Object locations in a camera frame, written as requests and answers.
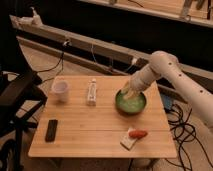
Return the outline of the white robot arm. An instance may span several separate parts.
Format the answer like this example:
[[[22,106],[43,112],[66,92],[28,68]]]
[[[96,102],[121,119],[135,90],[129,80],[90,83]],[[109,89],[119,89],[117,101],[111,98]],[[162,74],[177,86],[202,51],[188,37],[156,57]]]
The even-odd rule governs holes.
[[[126,99],[134,97],[148,89],[153,82],[160,78],[165,78],[172,84],[213,133],[213,94],[184,74],[179,68],[177,57],[170,53],[153,52],[149,57],[148,64],[130,77],[121,92]]]

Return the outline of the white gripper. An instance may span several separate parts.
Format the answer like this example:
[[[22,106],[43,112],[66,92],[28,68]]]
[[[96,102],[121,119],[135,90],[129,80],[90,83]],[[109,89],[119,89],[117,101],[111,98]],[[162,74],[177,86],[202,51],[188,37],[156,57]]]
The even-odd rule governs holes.
[[[125,94],[124,99],[128,100],[136,97],[139,94],[138,91],[145,91],[158,78],[159,75],[149,65],[144,66],[141,70],[136,71],[131,76],[130,81],[126,82],[121,89],[121,93]]]

